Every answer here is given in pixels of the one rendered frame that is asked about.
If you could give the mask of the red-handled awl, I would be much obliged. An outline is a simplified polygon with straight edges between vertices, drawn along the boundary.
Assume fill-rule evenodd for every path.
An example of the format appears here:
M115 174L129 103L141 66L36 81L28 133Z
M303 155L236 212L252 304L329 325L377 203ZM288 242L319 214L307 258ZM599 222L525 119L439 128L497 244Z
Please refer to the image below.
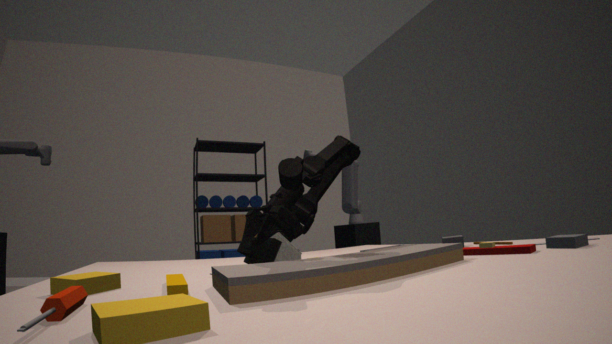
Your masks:
M71 286L57 294L45 299L40 311L42 315L33 318L18 329L18 332L25 332L30 327L46 319L48 322L61 322L64 318L76 311L85 302L88 294L83 286Z

